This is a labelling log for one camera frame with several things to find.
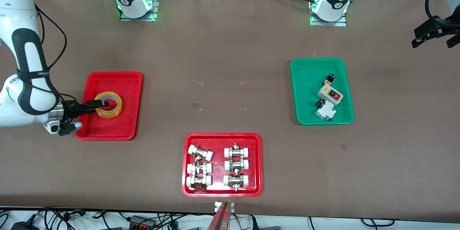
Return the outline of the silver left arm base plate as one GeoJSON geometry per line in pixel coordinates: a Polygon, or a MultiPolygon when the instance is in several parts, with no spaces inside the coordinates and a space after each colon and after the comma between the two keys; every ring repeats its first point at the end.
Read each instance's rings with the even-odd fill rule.
{"type": "Polygon", "coordinates": [[[347,2],[344,7],[333,9],[327,1],[313,0],[312,3],[309,3],[309,24],[346,27],[346,11],[348,5],[349,2],[347,2]]]}

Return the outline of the red plastic tray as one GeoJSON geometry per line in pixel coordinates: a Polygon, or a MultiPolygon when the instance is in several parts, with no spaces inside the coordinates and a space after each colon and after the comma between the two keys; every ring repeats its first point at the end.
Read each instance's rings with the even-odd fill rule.
{"type": "Polygon", "coordinates": [[[122,108],[113,118],[103,118],[97,113],[79,117],[83,126],[76,131],[76,138],[81,141],[131,140],[136,133],[142,81],[142,74],[137,71],[90,73],[82,101],[95,100],[97,95],[110,91],[120,96],[122,108]]]}
{"type": "Polygon", "coordinates": [[[182,192],[187,197],[256,197],[263,191],[263,176],[262,176],[262,140],[261,137],[254,132],[192,132],[186,136],[184,140],[183,154],[183,173],[182,173],[182,192]],[[225,158],[224,149],[232,147],[234,143],[238,143],[239,147],[248,148],[248,158],[225,158]],[[188,148],[191,145],[199,146],[201,149],[208,149],[213,152],[211,161],[196,160],[195,157],[188,154],[188,148]],[[247,159],[249,161],[249,169],[234,173],[233,171],[225,171],[224,161],[233,160],[239,161],[247,159]],[[212,176],[212,185],[207,189],[190,189],[186,187],[185,181],[188,176],[186,166],[190,163],[208,162],[212,164],[212,173],[207,175],[212,176]],[[223,183],[225,175],[247,175],[249,177],[249,185],[245,188],[235,191],[223,183]]]}

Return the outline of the white label plate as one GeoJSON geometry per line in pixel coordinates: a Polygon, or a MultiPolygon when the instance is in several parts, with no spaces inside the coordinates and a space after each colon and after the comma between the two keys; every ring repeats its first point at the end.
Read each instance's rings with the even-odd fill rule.
{"type": "Polygon", "coordinates": [[[227,208],[230,209],[231,213],[235,213],[235,203],[234,202],[215,202],[214,204],[214,212],[217,213],[220,210],[220,207],[227,204],[227,208]]]}

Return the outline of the white circuit breaker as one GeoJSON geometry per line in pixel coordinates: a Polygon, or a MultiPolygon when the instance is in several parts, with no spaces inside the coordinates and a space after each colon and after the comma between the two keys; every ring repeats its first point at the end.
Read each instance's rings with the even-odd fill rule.
{"type": "Polygon", "coordinates": [[[325,100],[324,106],[320,109],[317,109],[317,111],[315,112],[315,115],[317,117],[319,117],[320,119],[328,120],[328,121],[332,121],[335,114],[336,114],[335,106],[327,100],[325,100]]]}

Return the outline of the grey push button switch box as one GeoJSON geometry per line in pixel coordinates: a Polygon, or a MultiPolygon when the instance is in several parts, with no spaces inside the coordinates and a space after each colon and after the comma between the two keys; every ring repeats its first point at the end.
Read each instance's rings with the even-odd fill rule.
{"type": "Polygon", "coordinates": [[[333,88],[330,84],[324,84],[318,91],[317,96],[324,100],[332,103],[334,106],[338,106],[342,101],[344,95],[333,88]]]}

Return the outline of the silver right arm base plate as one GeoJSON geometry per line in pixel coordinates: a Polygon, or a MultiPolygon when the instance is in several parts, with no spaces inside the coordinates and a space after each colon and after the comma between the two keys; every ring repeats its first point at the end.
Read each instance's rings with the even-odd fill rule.
{"type": "Polygon", "coordinates": [[[138,18],[130,18],[125,15],[122,11],[122,7],[120,5],[117,6],[119,10],[119,20],[120,21],[133,21],[133,22],[154,22],[157,20],[158,12],[159,12],[159,4],[160,0],[143,0],[143,8],[146,12],[143,16],[138,18]]]}

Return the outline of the green plastic tray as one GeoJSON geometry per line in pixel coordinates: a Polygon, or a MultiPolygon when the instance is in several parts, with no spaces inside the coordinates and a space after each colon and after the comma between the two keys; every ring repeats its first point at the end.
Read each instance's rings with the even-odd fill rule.
{"type": "Polygon", "coordinates": [[[304,126],[310,125],[348,125],[354,122],[355,113],[345,63],[338,57],[297,58],[290,63],[293,96],[297,121],[304,126]],[[320,119],[315,115],[315,103],[323,86],[324,79],[333,73],[335,81],[332,87],[344,95],[332,121],[320,119]]]}

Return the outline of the red metal bar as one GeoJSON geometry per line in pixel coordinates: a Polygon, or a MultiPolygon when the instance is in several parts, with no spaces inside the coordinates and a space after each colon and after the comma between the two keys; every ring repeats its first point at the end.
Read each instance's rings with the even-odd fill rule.
{"type": "Polygon", "coordinates": [[[207,230],[229,230],[231,215],[232,213],[230,212],[230,209],[227,208],[227,204],[223,205],[220,207],[220,210],[215,213],[207,230]]]}

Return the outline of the white capped metal pipe fitting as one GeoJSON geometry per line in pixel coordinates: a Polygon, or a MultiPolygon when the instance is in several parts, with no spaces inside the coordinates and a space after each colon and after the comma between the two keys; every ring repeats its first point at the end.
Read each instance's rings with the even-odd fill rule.
{"type": "Polygon", "coordinates": [[[234,173],[238,173],[239,171],[243,171],[243,170],[248,170],[249,161],[247,159],[242,159],[239,161],[233,161],[233,160],[224,161],[224,169],[225,171],[233,171],[234,173]]]}
{"type": "Polygon", "coordinates": [[[187,164],[186,172],[189,175],[207,175],[212,173],[212,164],[208,162],[200,163],[199,161],[196,161],[195,163],[187,164]]]}
{"type": "Polygon", "coordinates": [[[185,181],[186,187],[190,189],[207,189],[208,186],[212,185],[212,176],[204,175],[204,176],[188,176],[185,181]]]}
{"type": "Polygon", "coordinates": [[[208,149],[201,149],[199,146],[191,145],[188,148],[188,154],[196,158],[196,160],[211,161],[213,152],[208,149]]]}
{"type": "Polygon", "coordinates": [[[223,176],[223,183],[235,191],[238,191],[238,189],[245,188],[249,185],[249,177],[247,175],[225,175],[223,176]]]}
{"type": "Polygon", "coordinates": [[[248,158],[249,151],[248,148],[239,147],[238,143],[234,143],[232,147],[224,148],[224,157],[225,158],[248,158]]]}

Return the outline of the yellow packing tape roll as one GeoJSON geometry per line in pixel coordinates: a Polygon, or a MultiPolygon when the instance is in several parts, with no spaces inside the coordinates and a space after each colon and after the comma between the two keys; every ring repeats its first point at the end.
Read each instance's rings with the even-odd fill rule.
{"type": "Polygon", "coordinates": [[[96,100],[101,100],[103,103],[112,100],[116,103],[115,108],[112,110],[103,110],[102,108],[95,109],[96,113],[105,119],[117,117],[122,111],[122,98],[113,91],[105,91],[95,97],[96,100]]]}

